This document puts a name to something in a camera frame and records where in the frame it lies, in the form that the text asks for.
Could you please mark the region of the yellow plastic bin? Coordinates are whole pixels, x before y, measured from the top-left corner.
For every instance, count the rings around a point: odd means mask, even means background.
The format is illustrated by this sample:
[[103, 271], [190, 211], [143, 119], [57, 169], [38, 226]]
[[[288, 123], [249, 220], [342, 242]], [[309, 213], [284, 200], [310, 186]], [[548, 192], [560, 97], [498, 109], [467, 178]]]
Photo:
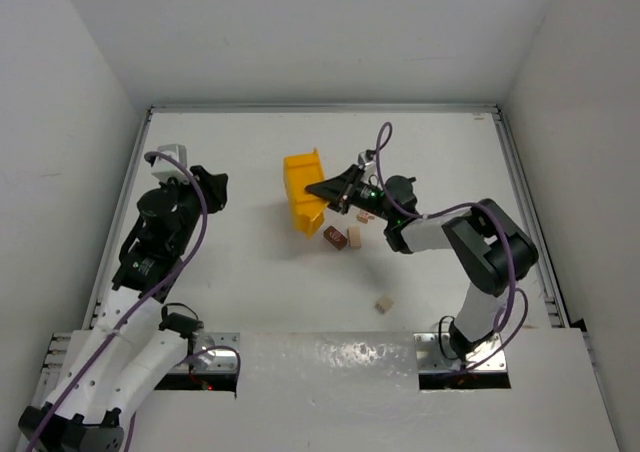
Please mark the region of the yellow plastic bin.
[[306, 187], [325, 180], [318, 149], [287, 156], [283, 161], [283, 180], [294, 229], [313, 237], [324, 223], [328, 201], [306, 191]]

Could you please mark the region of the patterned small wood block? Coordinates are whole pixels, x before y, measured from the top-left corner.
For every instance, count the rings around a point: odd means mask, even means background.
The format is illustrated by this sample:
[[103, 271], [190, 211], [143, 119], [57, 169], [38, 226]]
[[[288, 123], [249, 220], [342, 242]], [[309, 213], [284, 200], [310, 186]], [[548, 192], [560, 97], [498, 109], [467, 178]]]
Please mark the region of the patterned small wood block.
[[360, 210], [356, 215], [356, 219], [359, 222], [368, 223], [368, 222], [374, 220], [375, 216], [373, 214], [370, 214], [369, 212], [366, 212], [364, 210]]

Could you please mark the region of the light wood cube block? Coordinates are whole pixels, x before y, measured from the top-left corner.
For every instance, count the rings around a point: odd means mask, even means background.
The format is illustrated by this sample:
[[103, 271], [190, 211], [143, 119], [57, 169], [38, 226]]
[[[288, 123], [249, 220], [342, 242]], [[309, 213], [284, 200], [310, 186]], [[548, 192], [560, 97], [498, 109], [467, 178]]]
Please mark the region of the light wood cube block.
[[376, 301], [375, 309], [380, 314], [384, 315], [390, 311], [393, 305], [394, 305], [394, 301], [390, 297], [383, 296]]

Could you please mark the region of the dark brown wood block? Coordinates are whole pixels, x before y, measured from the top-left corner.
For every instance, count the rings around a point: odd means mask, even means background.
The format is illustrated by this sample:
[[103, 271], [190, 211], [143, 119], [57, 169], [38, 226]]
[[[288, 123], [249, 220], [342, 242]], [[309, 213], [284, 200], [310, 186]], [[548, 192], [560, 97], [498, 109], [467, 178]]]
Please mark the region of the dark brown wood block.
[[323, 237], [337, 250], [343, 250], [348, 245], [348, 238], [334, 226], [327, 227], [323, 232]]

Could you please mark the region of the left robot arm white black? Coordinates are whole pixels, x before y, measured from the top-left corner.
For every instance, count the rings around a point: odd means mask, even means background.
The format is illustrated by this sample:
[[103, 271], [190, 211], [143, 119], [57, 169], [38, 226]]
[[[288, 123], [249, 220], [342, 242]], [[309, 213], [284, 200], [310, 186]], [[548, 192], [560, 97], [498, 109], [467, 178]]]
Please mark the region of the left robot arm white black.
[[203, 242], [209, 215], [227, 203], [227, 174], [180, 167], [145, 192], [118, 254], [112, 287], [75, 361], [19, 429], [29, 451], [126, 451], [137, 408], [189, 360], [200, 320], [165, 301]]

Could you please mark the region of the light wood rectangular block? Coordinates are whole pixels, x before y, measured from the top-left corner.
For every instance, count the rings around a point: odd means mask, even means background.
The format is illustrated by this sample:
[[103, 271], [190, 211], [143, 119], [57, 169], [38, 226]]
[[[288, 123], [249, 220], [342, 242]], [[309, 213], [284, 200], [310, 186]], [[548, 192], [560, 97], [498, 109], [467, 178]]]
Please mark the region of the light wood rectangular block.
[[359, 226], [351, 226], [348, 228], [349, 246], [354, 249], [362, 247], [361, 229]]

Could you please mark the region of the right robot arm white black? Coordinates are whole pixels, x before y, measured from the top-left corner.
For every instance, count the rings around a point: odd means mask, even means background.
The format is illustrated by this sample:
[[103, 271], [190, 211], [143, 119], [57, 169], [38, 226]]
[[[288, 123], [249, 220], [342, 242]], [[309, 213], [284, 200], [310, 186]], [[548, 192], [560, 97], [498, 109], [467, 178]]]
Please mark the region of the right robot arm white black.
[[539, 260], [532, 239], [493, 200], [464, 203], [421, 216], [413, 177], [394, 175], [381, 185], [364, 181], [364, 169], [352, 165], [340, 175], [310, 183], [305, 191], [345, 213], [358, 207], [387, 222], [390, 248], [411, 255], [451, 250], [466, 273], [469, 287], [449, 326], [454, 357], [464, 359], [500, 331], [509, 320], [517, 282]]

